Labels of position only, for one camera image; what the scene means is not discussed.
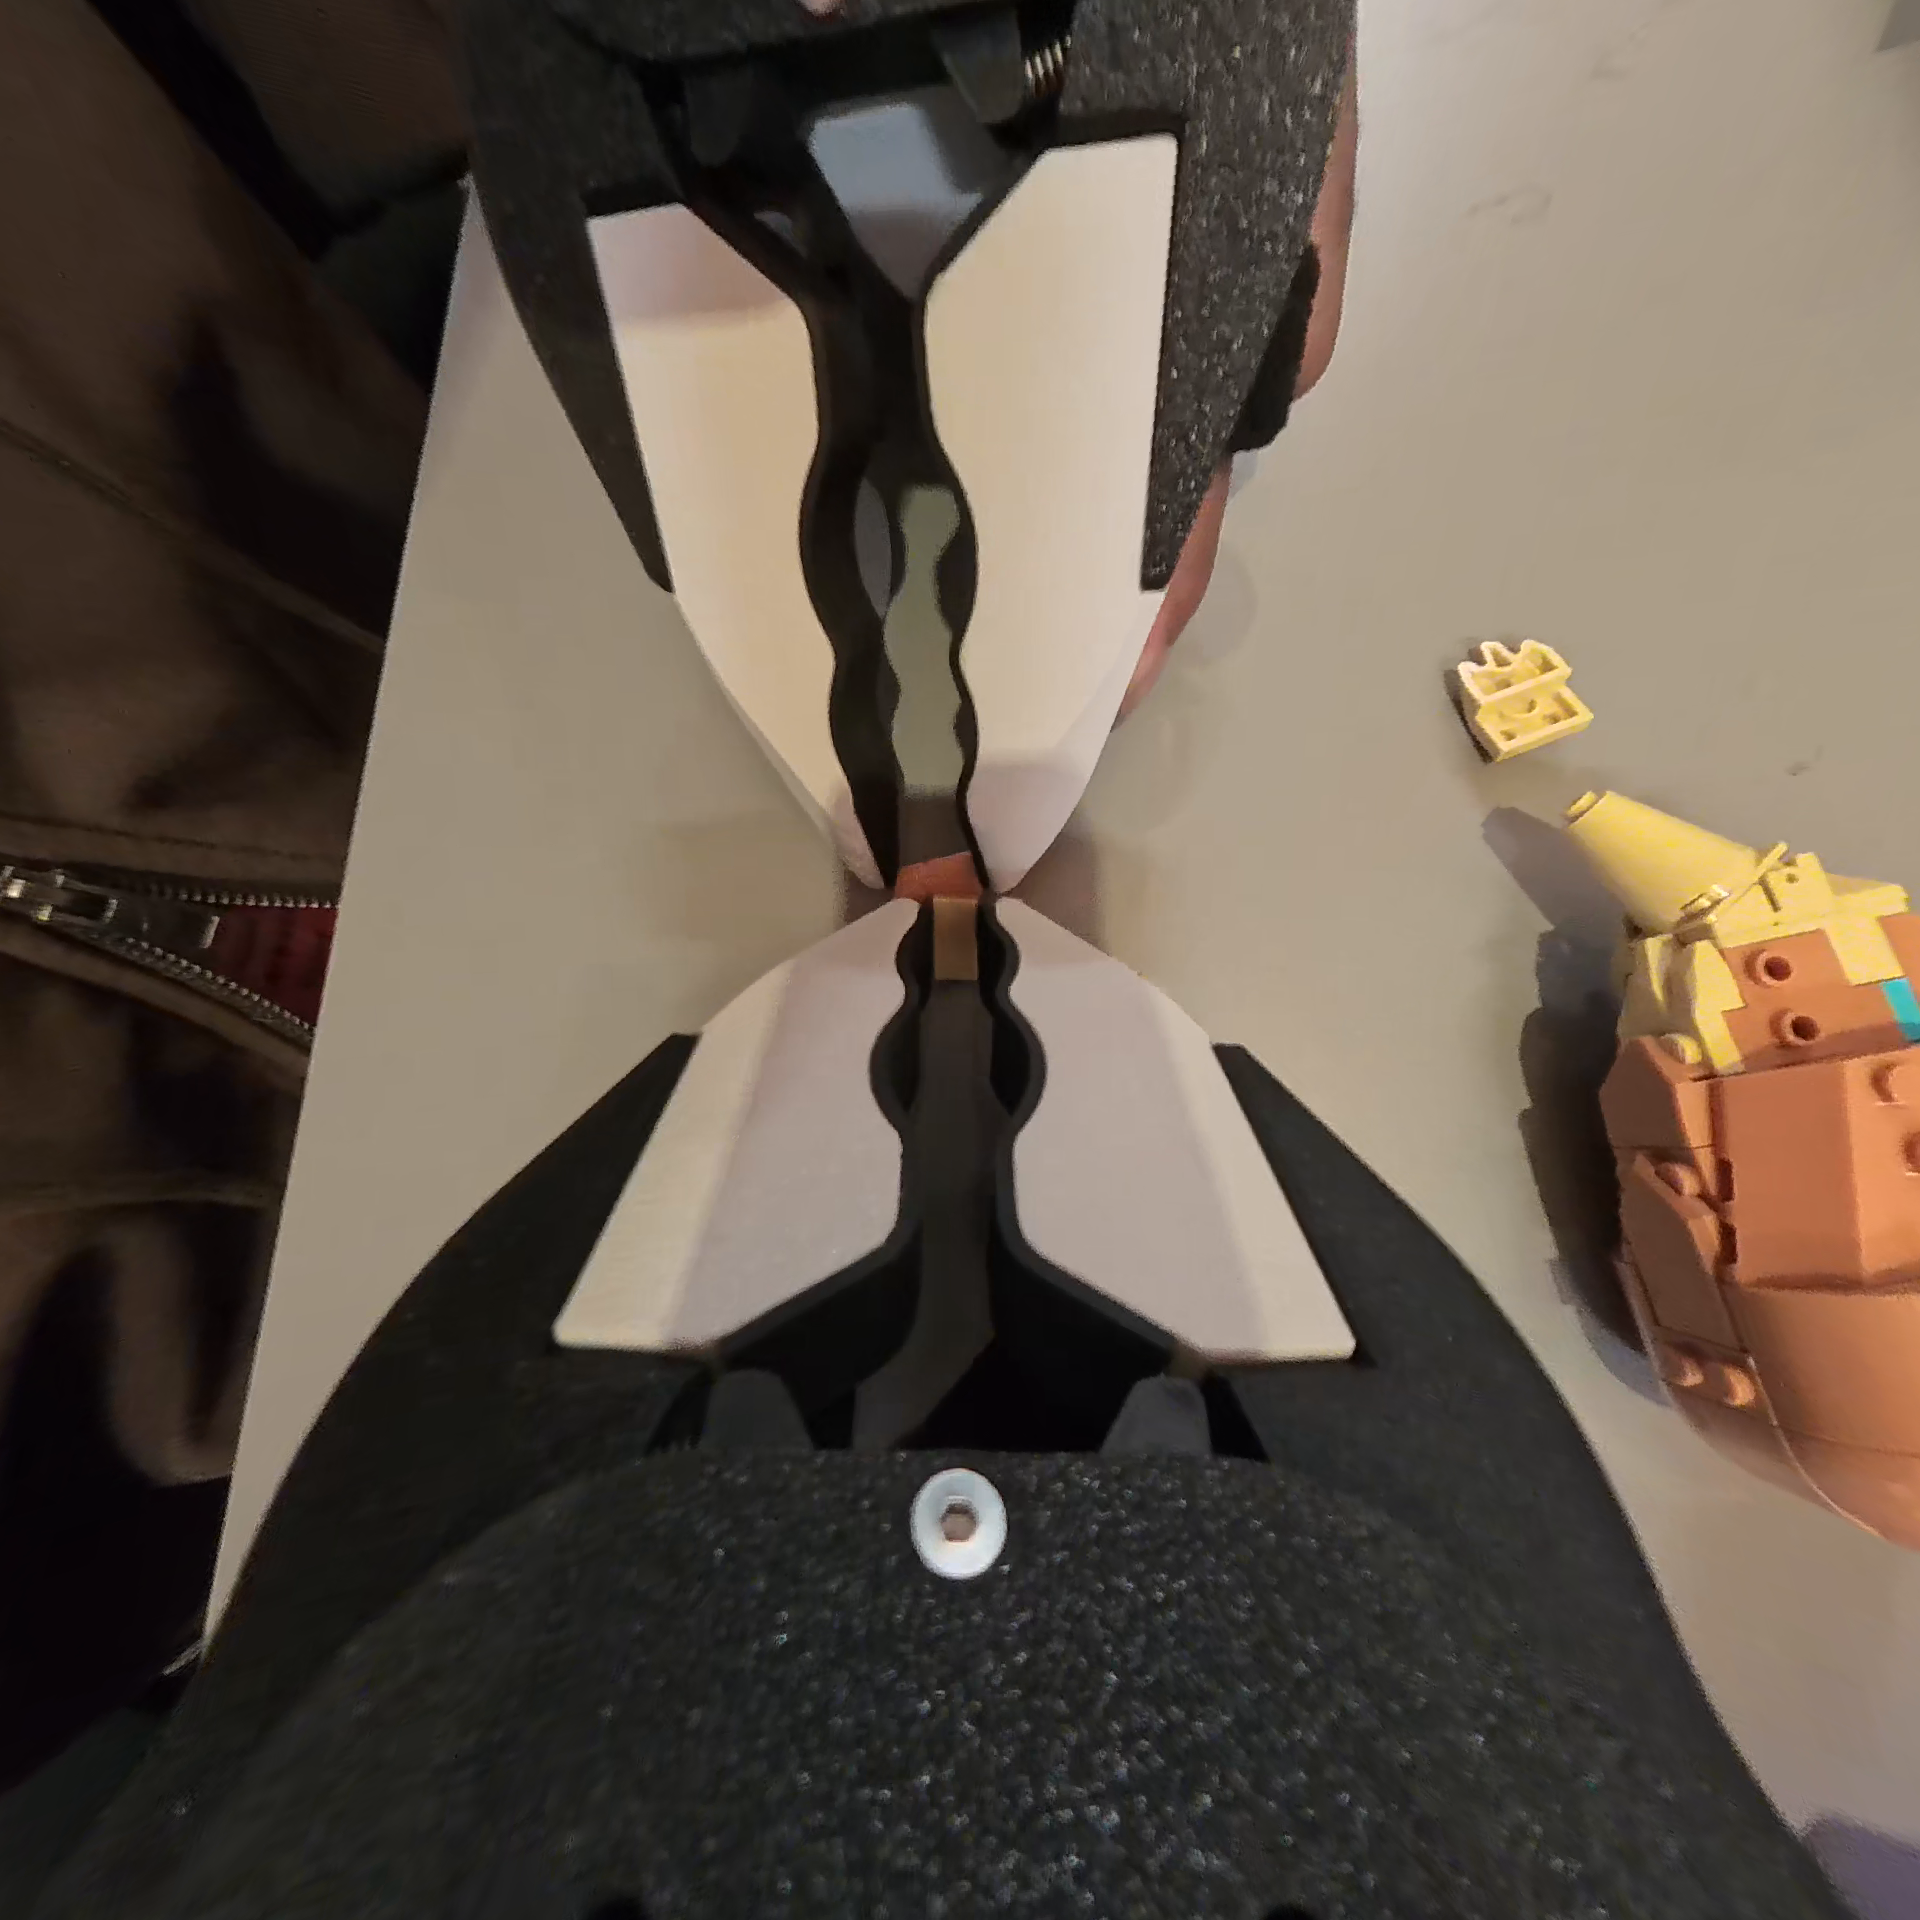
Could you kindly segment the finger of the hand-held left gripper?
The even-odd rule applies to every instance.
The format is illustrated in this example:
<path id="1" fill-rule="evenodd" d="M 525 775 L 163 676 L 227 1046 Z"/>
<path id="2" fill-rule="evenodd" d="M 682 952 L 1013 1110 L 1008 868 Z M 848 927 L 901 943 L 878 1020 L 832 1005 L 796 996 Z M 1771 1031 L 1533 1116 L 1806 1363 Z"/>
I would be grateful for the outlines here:
<path id="1" fill-rule="evenodd" d="M 1178 159 L 1170 133 L 1044 150 L 925 295 L 930 420 L 977 551 L 966 825 L 996 891 L 1084 797 L 1162 609 L 1144 539 Z"/>
<path id="2" fill-rule="evenodd" d="M 667 590 L 781 780 L 884 888 L 896 680 L 858 557 L 878 446 L 858 311 L 752 215 L 661 203 L 588 237 Z"/>

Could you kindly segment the person's red shirt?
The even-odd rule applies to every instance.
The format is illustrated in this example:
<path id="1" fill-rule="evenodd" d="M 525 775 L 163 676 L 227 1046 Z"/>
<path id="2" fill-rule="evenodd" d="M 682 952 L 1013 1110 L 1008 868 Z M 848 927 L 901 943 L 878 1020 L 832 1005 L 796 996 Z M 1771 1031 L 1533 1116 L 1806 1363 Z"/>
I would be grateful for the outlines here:
<path id="1" fill-rule="evenodd" d="M 318 1025 L 339 907 L 224 903 L 214 918 L 203 967 L 302 1025 Z"/>

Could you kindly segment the grey desk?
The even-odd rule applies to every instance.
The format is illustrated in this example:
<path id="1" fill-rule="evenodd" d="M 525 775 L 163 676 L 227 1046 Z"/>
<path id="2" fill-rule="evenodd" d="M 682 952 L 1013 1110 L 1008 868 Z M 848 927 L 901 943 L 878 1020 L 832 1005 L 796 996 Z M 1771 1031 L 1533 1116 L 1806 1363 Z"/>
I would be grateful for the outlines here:
<path id="1" fill-rule="evenodd" d="M 1496 1295 L 1722 1715 L 1915 1847 L 1915 1553 L 1706 1447 L 1572 1292 L 1613 788 L 1915 886 L 1915 44 L 1893 4 L 1362 4 L 1331 373 L 1026 896 L 1249 1046 Z M 1452 668 L 1594 724 L 1490 764 Z M 404 1281 L 838 864 L 644 577 L 469 230 L 214 1597 Z"/>

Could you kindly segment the tan toy bracket brick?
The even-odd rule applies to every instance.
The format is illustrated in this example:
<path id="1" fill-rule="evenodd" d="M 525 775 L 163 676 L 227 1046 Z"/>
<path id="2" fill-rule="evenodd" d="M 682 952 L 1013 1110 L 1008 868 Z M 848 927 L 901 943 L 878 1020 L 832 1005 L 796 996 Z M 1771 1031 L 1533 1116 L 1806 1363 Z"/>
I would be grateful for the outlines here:
<path id="1" fill-rule="evenodd" d="M 1452 668 L 1456 708 L 1478 756 L 1514 760 L 1594 727 L 1570 662 L 1547 643 L 1486 639 Z"/>

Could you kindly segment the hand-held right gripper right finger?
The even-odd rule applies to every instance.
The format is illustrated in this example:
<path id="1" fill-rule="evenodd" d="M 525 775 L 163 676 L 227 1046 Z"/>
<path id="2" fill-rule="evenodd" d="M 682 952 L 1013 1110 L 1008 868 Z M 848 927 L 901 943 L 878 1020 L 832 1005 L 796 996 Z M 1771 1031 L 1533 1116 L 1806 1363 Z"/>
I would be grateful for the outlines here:
<path id="1" fill-rule="evenodd" d="M 977 936 L 1004 1105 L 993 1320 L 1021 1366 L 1355 1355 L 1204 1029 L 1029 903 L 986 905 Z"/>

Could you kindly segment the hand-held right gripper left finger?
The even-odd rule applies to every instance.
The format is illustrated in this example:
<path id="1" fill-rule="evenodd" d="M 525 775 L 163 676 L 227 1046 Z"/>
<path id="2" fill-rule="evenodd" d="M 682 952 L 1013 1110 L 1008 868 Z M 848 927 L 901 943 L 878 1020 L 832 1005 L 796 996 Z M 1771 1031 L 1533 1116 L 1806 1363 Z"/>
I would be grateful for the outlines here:
<path id="1" fill-rule="evenodd" d="M 906 1007 L 908 900 L 734 996 L 697 1037 L 554 1337 L 574 1350 L 709 1352 L 875 1253 L 902 1148 L 873 1091 Z"/>

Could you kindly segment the orange toy brick model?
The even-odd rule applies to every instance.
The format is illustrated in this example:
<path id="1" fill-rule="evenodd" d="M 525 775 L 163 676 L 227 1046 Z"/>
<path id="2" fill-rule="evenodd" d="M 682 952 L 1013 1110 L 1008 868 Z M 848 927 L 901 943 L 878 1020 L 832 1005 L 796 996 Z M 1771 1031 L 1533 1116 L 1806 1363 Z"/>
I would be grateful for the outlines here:
<path id="1" fill-rule="evenodd" d="M 1565 832 L 1624 910 L 1601 1121 L 1666 1398 L 1746 1470 L 1915 1550 L 1909 891 L 1612 791 Z"/>

